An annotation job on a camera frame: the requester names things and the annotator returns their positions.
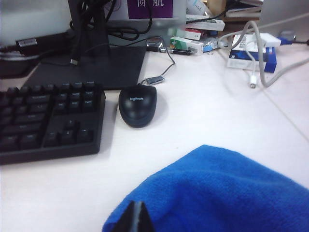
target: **black pen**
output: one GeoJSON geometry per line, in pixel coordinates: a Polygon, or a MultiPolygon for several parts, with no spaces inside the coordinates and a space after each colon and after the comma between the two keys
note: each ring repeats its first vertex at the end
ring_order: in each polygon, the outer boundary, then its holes
{"type": "MultiPolygon", "coordinates": [[[[194,54],[193,51],[184,50],[184,49],[168,48],[168,50],[169,50],[170,53],[179,54],[179,55],[189,56],[189,55],[194,54]]],[[[166,53],[166,48],[164,48],[164,47],[156,47],[156,46],[147,46],[147,51],[166,53]]]]}

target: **sticker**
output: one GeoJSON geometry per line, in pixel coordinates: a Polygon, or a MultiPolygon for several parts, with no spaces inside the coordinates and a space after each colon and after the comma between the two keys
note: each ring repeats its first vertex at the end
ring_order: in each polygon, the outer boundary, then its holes
{"type": "Polygon", "coordinates": [[[36,44],[37,44],[37,41],[34,38],[18,41],[18,45],[20,47],[27,47],[27,46],[36,45],[36,44]]]}
{"type": "Polygon", "coordinates": [[[147,1],[153,18],[173,18],[173,0],[127,0],[129,19],[149,18],[147,1]]]}

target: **book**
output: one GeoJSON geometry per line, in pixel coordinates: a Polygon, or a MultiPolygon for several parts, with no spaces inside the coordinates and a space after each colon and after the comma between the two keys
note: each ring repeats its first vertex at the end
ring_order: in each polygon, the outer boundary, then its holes
{"type": "Polygon", "coordinates": [[[226,12],[225,16],[227,18],[259,18],[261,16],[261,12],[226,12]]]}
{"type": "Polygon", "coordinates": [[[185,38],[189,40],[199,40],[201,38],[202,31],[197,29],[186,28],[185,38]]]}
{"type": "Polygon", "coordinates": [[[208,18],[209,16],[187,14],[187,19],[186,19],[187,21],[192,21],[196,19],[205,19],[206,21],[188,23],[186,24],[186,28],[223,31],[225,27],[225,23],[222,20],[219,20],[219,19],[207,20],[208,18]]]}
{"type": "Polygon", "coordinates": [[[243,8],[234,8],[234,9],[230,9],[227,12],[257,12],[262,10],[261,6],[253,6],[253,7],[243,7],[243,8]]]}
{"type": "Polygon", "coordinates": [[[253,6],[262,6],[263,4],[263,0],[240,0],[240,2],[253,6]]]}

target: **blue towel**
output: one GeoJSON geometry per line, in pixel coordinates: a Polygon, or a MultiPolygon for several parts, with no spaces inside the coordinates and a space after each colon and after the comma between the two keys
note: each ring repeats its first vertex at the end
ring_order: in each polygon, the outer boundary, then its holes
{"type": "Polygon", "coordinates": [[[156,232],[309,232],[309,191],[243,155],[203,145],[148,177],[114,210],[143,201],[156,232]]]}

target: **black keyboard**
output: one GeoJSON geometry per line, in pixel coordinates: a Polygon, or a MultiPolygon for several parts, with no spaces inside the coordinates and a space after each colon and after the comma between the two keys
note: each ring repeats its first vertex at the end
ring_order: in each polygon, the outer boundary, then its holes
{"type": "Polygon", "coordinates": [[[0,92],[0,164],[98,153],[104,105],[94,82],[0,92]]]}

